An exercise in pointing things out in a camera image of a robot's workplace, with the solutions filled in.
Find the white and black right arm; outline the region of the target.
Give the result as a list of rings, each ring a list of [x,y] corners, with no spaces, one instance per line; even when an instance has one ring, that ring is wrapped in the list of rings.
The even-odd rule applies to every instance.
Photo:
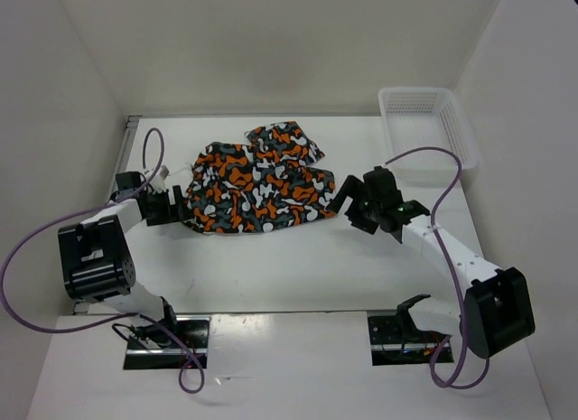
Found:
[[[330,203],[342,205],[350,225],[368,234],[382,230],[420,255],[458,290],[457,304],[418,294],[396,308],[396,331],[417,341],[427,331],[461,335],[467,348],[488,359],[536,330],[525,276],[476,255],[442,226],[418,201],[407,201],[394,174],[377,167],[362,178],[350,175]]]

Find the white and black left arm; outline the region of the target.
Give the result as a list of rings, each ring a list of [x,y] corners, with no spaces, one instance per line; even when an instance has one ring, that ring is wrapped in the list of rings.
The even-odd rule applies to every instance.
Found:
[[[113,206],[76,225],[59,229],[64,287],[75,301],[101,303],[130,316],[133,325],[158,346],[179,340],[181,326],[168,301],[136,281],[126,233],[139,224],[181,222],[188,215],[180,186],[168,189],[162,167],[149,185],[139,172],[119,173]],[[144,319],[148,316],[151,323]]]

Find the orange grey camouflage shorts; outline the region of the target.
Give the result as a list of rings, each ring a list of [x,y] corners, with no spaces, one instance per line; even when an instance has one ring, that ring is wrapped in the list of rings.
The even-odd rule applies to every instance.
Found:
[[[294,121],[260,126],[247,142],[207,145],[191,167],[184,226],[198,233],[268,233],[335,217],[324,153]]]

